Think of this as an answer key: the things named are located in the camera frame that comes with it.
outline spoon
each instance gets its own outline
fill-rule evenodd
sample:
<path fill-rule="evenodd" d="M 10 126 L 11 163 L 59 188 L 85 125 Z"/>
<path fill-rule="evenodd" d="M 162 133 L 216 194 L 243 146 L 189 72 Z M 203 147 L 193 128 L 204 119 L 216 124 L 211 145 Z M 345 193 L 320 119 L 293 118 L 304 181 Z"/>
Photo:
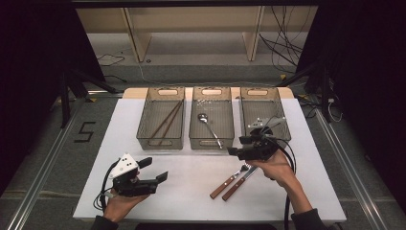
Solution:
<path fill-rule="evenodd" d="M 221 143 L 220 143 L 220 140 L 218 140 L 217 135 L 215 135 L 215 133 L 212 131 L 212 129 L 210 128 L 209 124 L 207 123 L 208 118 L 209 118 L 209 117 L 207 116 L 206 113 L 199 113 L 199 114 L 197 115 L 197 119 L 199 119 L 200 122 L 206 124 L 207 128 L 209 129 L 209 131 L 212 133 L 212 135 L 213 135 L 213 136 L 215 137 L 215 139 L 217 140 L 218 146 L 219 146 L 221 149 L 223 149 L 223 147 L 221 147 Z"/>

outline white table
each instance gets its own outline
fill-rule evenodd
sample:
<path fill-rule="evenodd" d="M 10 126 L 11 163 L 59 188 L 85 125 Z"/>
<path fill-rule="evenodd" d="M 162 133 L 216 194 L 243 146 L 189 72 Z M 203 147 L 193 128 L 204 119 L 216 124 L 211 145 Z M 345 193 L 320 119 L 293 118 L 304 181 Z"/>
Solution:
<path fill-rule="evenodd" d="M 74 213 L 76 219 L 93 219 L 102 212 L 93 207 L 102 181 L 110 165 L 130 153 L 135 160 L 152 156 L 152 165 L 141 170 L 141 179 L 155 178 L 169 171 L 168 180 L 158 186 L 157 193 L 133 209 L 126 219 L 137 222 L 254 222 L 283 220 L 286 193 L 276 182 L 257 170 L 229 199 L 224 190 L 216 199 L 209 194 L 243 162 L 230 156 L 227 150 L 191 150 L 189 142 L 191 98 L 186 99 L 184 147 L 182 150 L 142 150 L 136 133 L 145 100 L 120 99 L 105 133 L 99 154 L 81 194 Z M 313 207 L 318 208 L 326 224 L 346 220 L 326 169 L 316 149 L 299 103 L 282 99 L 285 117 L 291 133 L 290 146 L 297 160 L 297 176 Z M 234 147 L 241 148 L 239 104 L 233 101 L 236 139 Z"/>

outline transparent plastic bin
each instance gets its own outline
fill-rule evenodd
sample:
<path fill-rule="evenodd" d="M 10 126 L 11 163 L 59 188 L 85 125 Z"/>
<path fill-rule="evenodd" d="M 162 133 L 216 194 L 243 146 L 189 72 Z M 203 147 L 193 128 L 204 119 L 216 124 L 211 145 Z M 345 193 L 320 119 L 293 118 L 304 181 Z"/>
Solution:
<path fill-rule="evenodd" d="M 198 119 L 198 114 L 208 116 L 208 125 Z M 191 126 L 189 137 L 193 150 L 227 150 L 234 141 L 234 118 L 230 87 L 195 87 L 193 89 Z"/>
<path fill-rule="evenodd" d="M 273 136 L 283 141 L 278 143 L 285 148 L 291 139 L 289 127 L 284 117 L 278 88 L 240 88 L 241 127 L 245 136 L 259 125 L 275 124 L 271 127 Z"/>
<path fill-rule="evenodd" d="M 149 88 L 137 139 L 143 150 L 181 150 L 185 88 Z"/>

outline human hand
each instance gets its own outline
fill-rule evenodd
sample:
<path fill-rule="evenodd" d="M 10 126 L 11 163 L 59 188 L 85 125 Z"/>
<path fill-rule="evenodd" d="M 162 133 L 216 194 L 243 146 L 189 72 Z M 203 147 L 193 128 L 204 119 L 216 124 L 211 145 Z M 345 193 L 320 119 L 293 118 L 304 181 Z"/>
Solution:
<path fill-rule="evenodd" d="M 107 207 L 104 210 L 103 216 L 113 222 L 120 222 L 135 205 L 149 197 L 149 195 L 138 195 L 133 197 L 122 196 L 118 195 L 114 189 L 110 191 L 110 194 L 112 194 L 113 197 L 108 199 Z"/>
<path fill-rule="evenodd" d="M 278 149 L 267 161 L 251 160 L 246 161 L 247 164 L 257 166 L 263 170 L 263 174 L 276 180 L 282 187 L 292 179 L 296 179 L 295 173 L 289 166 L 283 152 Z"/>

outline printed number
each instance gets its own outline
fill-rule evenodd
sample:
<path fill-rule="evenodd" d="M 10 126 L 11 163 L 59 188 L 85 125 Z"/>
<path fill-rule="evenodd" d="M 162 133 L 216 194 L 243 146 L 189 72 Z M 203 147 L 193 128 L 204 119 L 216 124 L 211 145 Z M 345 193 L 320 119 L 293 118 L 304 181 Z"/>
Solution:
<path fill-rule="evenodd" d="M 95 124 L 95 123 L 96 123 L 96 122 L 84 122 L 84 123 L 81 125 L 79 134 L 88 134 L 87 139 L 86 139 L 86 140 L 75 140 L 75 143 L 90 142 L 90 139 L 91 139 L 92 136 L 93 136 L 93 131 L 83 131 L 83 129 L 84 129 L 84 126 L 86 126 L 86 125 L 93 125 L 93 124 Z"/>

